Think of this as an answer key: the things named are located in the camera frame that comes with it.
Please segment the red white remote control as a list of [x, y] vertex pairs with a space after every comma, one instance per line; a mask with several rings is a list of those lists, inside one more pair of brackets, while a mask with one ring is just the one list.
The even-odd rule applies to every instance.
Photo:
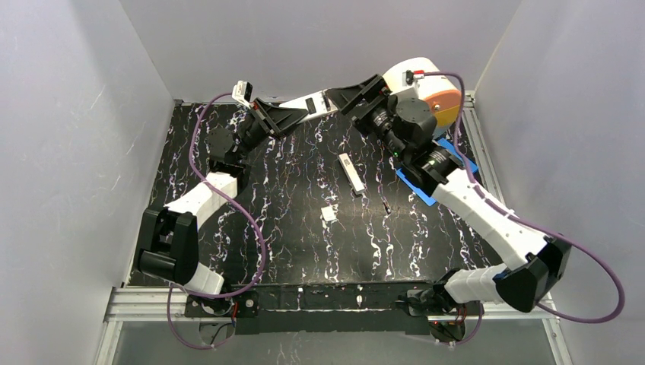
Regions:
[[281, 108], [306, 110], [307, 114], [301, 119], [300, 123], [322, 118], [338, 111], [338, 107], [326, 96], [326, 91], [326, 89], [323, 89], [280, 103], [278, 106]]

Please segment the small white battery cover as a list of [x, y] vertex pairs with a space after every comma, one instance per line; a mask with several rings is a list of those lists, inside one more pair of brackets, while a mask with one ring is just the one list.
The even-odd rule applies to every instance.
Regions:
[[333, 222], [337, 220], [336, 212], [337, 212], [337, 205], [328, 205], [323, 208], [321, 208], [321, 215], [322, 219], [325, 222]]

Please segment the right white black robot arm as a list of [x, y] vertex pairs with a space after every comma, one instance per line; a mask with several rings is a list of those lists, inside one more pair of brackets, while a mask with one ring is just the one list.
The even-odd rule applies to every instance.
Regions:
[[528, 313], [561, 279], [569, 249], [514, 222], [465, 161], [435, 142], [437, 119], [426, 101], [394, 94], [380, 75], [324, 95], [362, 134], [378, 137], [410, 183], [465, 221], [501, 258], [487, 268], [451, 269], [429, 288], [399, 295], [396, 305], [407, 315], [457, 311], [464, 319], [470, 303], [484, 302]]

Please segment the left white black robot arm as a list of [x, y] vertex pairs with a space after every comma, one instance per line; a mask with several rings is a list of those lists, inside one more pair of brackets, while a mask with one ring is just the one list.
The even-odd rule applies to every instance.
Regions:
[[[189, 162], [200, 182], [182, 197], [148, 206], [142, 215], [133, 268], [152, 278], [181, 287], [185, 292], [214, 302], [233, 303], [261, 278], [267, 260], [262, 231], [235, 197], [247, 185], [249, 152], [267, 138], [289, 135], [309, 114], [307, 109], [284, 108], [255, 99], [236, 131], [213, 128], [208, 134], [208, 172], [202, 174]], [[199, 230], [225, 204], [234, 206], [248, 220], [261, 246], [260, 263], [251, 282], [226, 292], [224, 277], [199, 261]]]

